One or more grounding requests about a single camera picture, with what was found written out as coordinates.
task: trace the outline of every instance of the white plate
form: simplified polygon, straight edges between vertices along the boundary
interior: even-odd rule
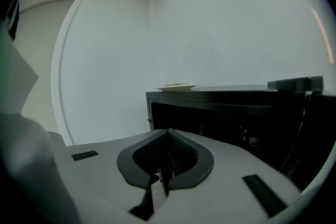
[[[191,88],[198,86],[199,84],[189,84],[189,85],[177,85],[177,86],[167,86],[167,87],[161,87],[161,88],[154,88],[158,89],[164,92],[168,91],[185,91],[190,90]]]

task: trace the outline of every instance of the black device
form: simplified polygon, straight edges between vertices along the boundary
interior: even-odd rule
[[[336,96],[322,77],[268,86],[147,92],[151,130],[174,128],[244,148],[304,190],[336,140]]]

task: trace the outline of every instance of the black rubber strip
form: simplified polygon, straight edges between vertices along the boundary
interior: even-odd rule
[[[275,216],[287,207],[259,176],[245,176],[243,180],[269,217]]]
[[[95,152],[95,151],[87,151],[87,152],[83,152],[83,153],[73,154],[72,158],[73,158],[74,161],[79,161],[81,159],[90,158],[90,157],[93,157],[93,156],[96,156],[96,155],[98,155],[98,153]]]

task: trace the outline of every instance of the white wall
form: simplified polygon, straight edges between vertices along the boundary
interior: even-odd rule
[[[75,144],[149,130],[146,16],[147,0],[79,3],[67,26],[60,68],[63,112]]]
[[[326,0],[149,0],[158,84],[267,84],[323,75],[336,93],[336,27]]]
[[[50,94],[50,67],[54,45],[73,0],[37,6],[20,14],[14,45],[39,76],[22,115],[58,132]]]

